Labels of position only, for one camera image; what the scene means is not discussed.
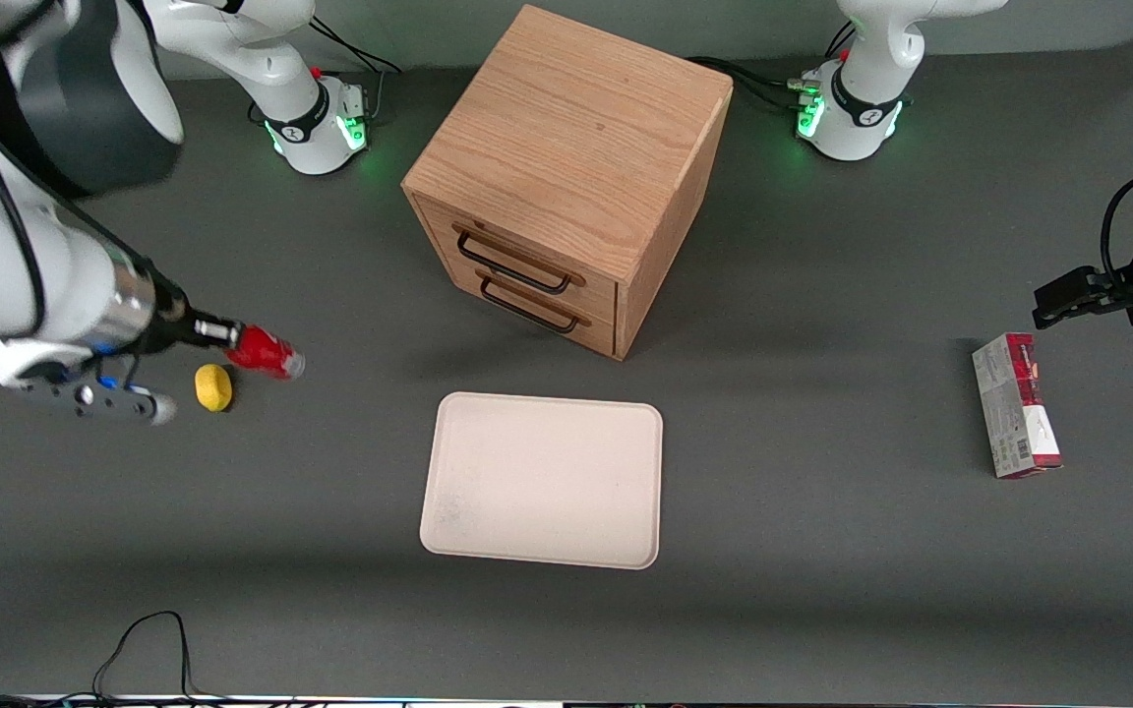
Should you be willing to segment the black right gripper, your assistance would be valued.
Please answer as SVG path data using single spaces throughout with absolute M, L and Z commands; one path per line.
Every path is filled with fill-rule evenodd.
M 130 344 L 131 355 L 147 357 L 179 344 L 223 350 L 237 348 L 242 323 L 207 312 L 193 313 L 184 288 L 163 276 L 153 261 L 135 259 L 134 266 L 150 278 L 154 304 L 150 325 Z

